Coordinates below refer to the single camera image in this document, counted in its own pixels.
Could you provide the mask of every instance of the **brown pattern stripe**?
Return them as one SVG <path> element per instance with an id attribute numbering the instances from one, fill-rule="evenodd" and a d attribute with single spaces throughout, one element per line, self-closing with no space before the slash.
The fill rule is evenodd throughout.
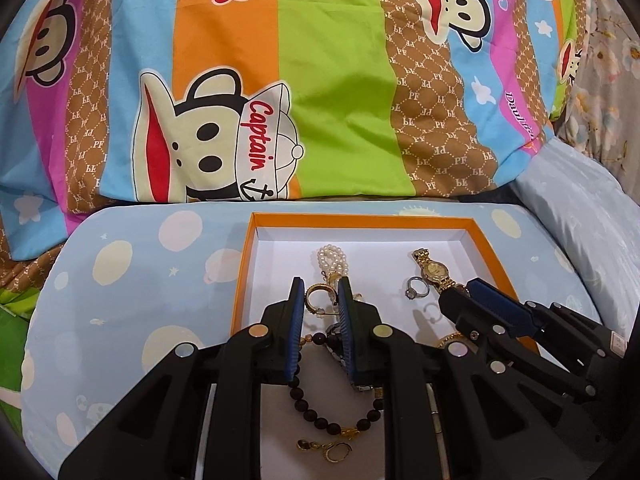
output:
<path id="1" fill-rule="evenodd" d="M 540 89 L 540 74 L 527 25 L 527 0 L 516 0 L 513 5 L 513 25 L 518 37 L 518 55 L 515 73 L 533 120 L 542 129 L 548 119 Z"/>
<path id="2" fill-rule="evenodd" d="M 61 248 L 62 244 L 51 248 L 35 260 L 14 262 L 0 218 L 0 288 L 16 294 L 27 291 L 30 286 L 41 289 Z"/>
<path id="3" fill-rule="evenodd" d="M 416 195 L 451 196 L 495 187 L 494 154 L 478 143 L 463 108 L 463 81 L 446 44 L 427 39 L 415 0 L 380 0 L 386 52 L 398 79 L 391 125 Z"/>
<path id="4" fill-rule="evenodd" d="M 109 202 L 98 186 L 109 142 L 111 0 L 82 0 L 81 24 L 66 105 L 66 200 L 69 211 L 91 213 Z"/>

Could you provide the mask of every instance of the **monkey face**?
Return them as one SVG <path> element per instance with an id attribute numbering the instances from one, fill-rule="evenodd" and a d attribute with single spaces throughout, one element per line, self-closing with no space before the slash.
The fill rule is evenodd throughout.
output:
<path id="1" fill-rule="evenodd" d="M 20 38 L 16 58 L 15 95 L 27 77 L 41 86 L 53 86 L 64 75 L 65 56 L 76 35 L 76 12 L 68 0 L 43 0 L 36 6 Z"/>

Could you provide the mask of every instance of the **jewelry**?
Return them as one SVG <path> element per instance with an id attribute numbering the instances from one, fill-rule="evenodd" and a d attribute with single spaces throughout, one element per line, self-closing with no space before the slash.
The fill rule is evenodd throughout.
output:
<path id="1" fill-rule="evenodd" d="M 348 457 L 349 453 L 353 451 L 353 448 L 346 442 L 330 442 L 328 444 L 319 444 L 318 442 L 309 442 L 308 440 L 301 438 L 297 442 L 297 444 L 298 444 L 298 449 L 301 449 L 302 451 L 308 451 L 310 449 L 313 449 L 313 450 L 321 449 L 322 456 L 324 456 L 324 459 L 327 460 L 327 462 L 331 462 L 332 464 L 337 464 L 338 462 L 342 462 L 345 458 Z M 331 458 L 329 456 L 329 452 L 332 449 L 337 449 L 337 447 L 339 446 L 344 446 L 346 448 L 346 452 L 340 458 Z"/>
<path id="2" fill-rule="evenodd" d="M 444 348 L 444 346 L 447 343 L 454 341 L 455 339 L 466 341 L 466 337 L 462 332 L 453 332 L 449 335 L 446 335 L 438 339 L 438 342 L 436 343 L 436 348 Z"/>
<path id="3" fill-rule="evenodd" d="M 439 294 L 442 294 L 448 288 L 455 286 L 468 295 L 466 287 L 461 283 L 454 282 L 449 276 L 449 269 L 441 262 L 436 262 L 429 257 L 429 250 L 418 249 L 413 252 L 416 263 L 420 266 L 422 277 L 430 283 L 433 283 Z"/>
<path id="4" fill-rule="evenodd" d="M 349 272 L 347 257 L 340 247 L 325 245 L 318 250 L 318 265 L 322 276 L 333 290 L 338 289 L 338 280 Z"/>
<path id="5" fill-rule="evenodd" d="M 331 350 L 336 353 L 340 353 L 340 347 L 342 346 L 342 342 L 335 335 L 326 336 L 323 332 L 316 332 L 315 334 L 307 334 L 303 338 L 300 339 L 300 349 L 307 343 L 315 343 L 318 346 L 326 345 L 331 346 Z M 298 361 L 302 359 L 302 354 L 298 354 Z M 373 409 L 367 412 L 366 418 L 361 418 L 356 426 L 353 428 L 341 428 L 340 424 L 336 422 L 329 423 L 322 416 L 318 416 L 318 412 L 316 410 L 309 409 L 309 403 L 303 399 L 305 393 L 300 388 L 300 379 L 298 378 L 298 374 L 300 373 L 300 365 L 296 367 L 296 371 L 294 373 L 293 380 L 288 384 L 289 388 L 291 388 L 289 395 L 296 402 L 294 403 L 294 408 L 302 413 L 303 418 L 307 422 L 312 422 L 318 430 L 326 430 L 326 432 L 330 435 L 340 435 L 343 438 L 347 438 L 349 440 L 353 440 L 362 431 L 367 431 L 371 427 L 372 422 L 376 422 L 380 420 L 380 411 L 384 409 L 385 401 L 383 398 L 382 388 L 374 388 L 374 396 L 375 400 L 373 401 Z"/>
<path id="6" fill-rule="evenodd" d="M 418 292 L 411 286 L 412 281 L 418 281 L 427 286 L 427 292 Z M 409 278 L 406 282 L 406 290 L 404 291 L 404 295 L 408 297 L 410 300 L 415 300 L 415 298 L 426 298 L 431 292 L 431 287 L 429 283 L 427 283 L 421 276 L 414 276 Z"/>
<path id="7" fill-rule="evenodd" d="M 331 304 L 335 306 L 338 299 L 338 281 L 349 272 L 347 257 L 340 247 L 325 245 L 318 249 L 318 265 L 324 278 L 324 283 L 311 285 L 305 293 L 305 308 L 316 316 L 340 316 L 338 312 L 326 312 L 324 308 L 313 306 L 310 296 L 316 290 L 325 290 L 329 294 Z M 361 300 L 361 294 L 354 294 L 354 299 Z"/>

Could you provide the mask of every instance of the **blue stripe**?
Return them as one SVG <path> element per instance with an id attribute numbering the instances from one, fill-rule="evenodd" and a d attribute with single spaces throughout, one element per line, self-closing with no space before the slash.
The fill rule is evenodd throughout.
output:
<path id="1" fill-rule="evenodd" d="M 551 37 L 540 34 L 538 31 L 536 23 L 542 22 L 546 22 L 553 29 Z M 553 3 L 549 0 L 527 0 L 527 25 L 540 74 L 542 102 L 549 113 L 556 97 L 556 85 L 558 84 L 556 70 L 560 52 L 558 25 Z"/>
<path id="2" fill-rule="evenodd" d="M 0 42 L 0 59 L 4 60 L 0 63 L 0 215 L 14 260 L 36 258 L 66 239 L 65 220 L 33 134 L 26 88 L 22 88 L 18 102 L 14 104 L 18 42 L 39 1 L 25 1 Z M 20 224 L 15 203 L 25 192 L 42 198 L 42 204 L 37 208 L 39 216 L 23 217 Z"/>
<path id="3" fill-rule="evenodd" d="M 113 0 L 109 72 L 109 151 L 100 194 L 136 199 L 131 173 L 140 72 L 153 69 L 171 87 L 177 0 Z"/>
<path id="4" fill-rule="evenodd" d="M 504 88 L 494 69 L 489 49 L 494 37 L 495 12 L 502 11 L 501 9 L 492 8 L 492 0 L 486 1 L 491 12 L 492 23 L 489 33 L 482 38 L 482 50 L 476 53 L 471 52 L 459 35 L 454 30 L 451 30 L 448 37 L 451 63 L 464 81 L 464 108 L 466 116 L 478 129 L 478 141 L 494 152 L 500 165 L 498 170 L 502 170 L 504 174 L 513 174 L 517 167 L 512 167 L 510 155 L 523 145 L 524 140 L 522 135 L 515 131 L 513 126 L 505 119 L 498 107 Z M 472 87 L 472 83 L 476 81 L 476 78 L 482 85 L 491 89 L 491 95 L 496 104 L 487 102 L 481 105 L 478 102 Z"/>

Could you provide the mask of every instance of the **green stripe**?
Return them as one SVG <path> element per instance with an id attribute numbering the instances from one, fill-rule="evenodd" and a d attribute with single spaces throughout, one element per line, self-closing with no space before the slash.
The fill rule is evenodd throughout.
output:
<path id="1" fill-rule="evenodd" d="M 566 40 L 571 38 L 576 41 L 577 32 L 576 32 L 576 10 L 575 10 L 575 0 L 560 0 L 560 9 L 562 12 L 562 24 L 564 30 L 562 31 L 562 37 L 564 43 Z M 582 46 L 576 44 L 576 50 L 580 50 Z M 552 109 L 550 118 L 552 121 L 555 121 L 560 114 L 562 113 L 562 108 L 564 107 L 564 94 L 567 82 L 560 84 L 558 82 L 558 86 L 556 87 L 556 97 L 554 98 L 554 108 Z"/>
<path id="2" fill-rule="evenodd" d="M 396 76 L 380 0 L 278 0 L 278 31 L 303 196 L 413 196 L 390 125 Z"/>

